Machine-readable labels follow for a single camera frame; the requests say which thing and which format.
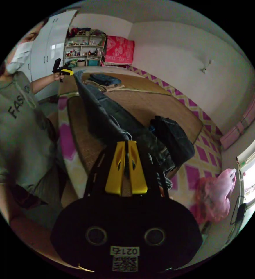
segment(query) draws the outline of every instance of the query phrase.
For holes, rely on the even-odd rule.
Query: qr code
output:
[[[113,257],[112,271],[138,271],[138,257]]]

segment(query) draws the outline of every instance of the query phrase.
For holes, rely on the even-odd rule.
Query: white bookshelf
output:
[[[73,38],[67,38],[64,47],[64,65],[72,59],[80,58],[85,61],[85,66],[88,66],[90,58],[98,60],[100,64],[106,36],[97,35],[76,35]],[[97,55],[89,55],[89,51],[94,54],[97,49]]]

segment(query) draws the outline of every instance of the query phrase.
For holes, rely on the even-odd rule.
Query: gray t-shirt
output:
[[[0,183],[15,183],[56,206],[59,181],[50,125],[23,72],[0,81]]]

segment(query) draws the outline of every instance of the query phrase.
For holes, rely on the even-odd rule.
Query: face mask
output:
[[[17,46],[11,63],[6,63],[6,70],[8,73],[14,74],[20,67],[25,64],[31,52],[32,45],[33,42],[26,42]]]

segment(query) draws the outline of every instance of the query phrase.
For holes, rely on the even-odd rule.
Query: red blanket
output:
[[[106,65],[131,65],[133,61],[134,41],[123,37],[107,36]]]

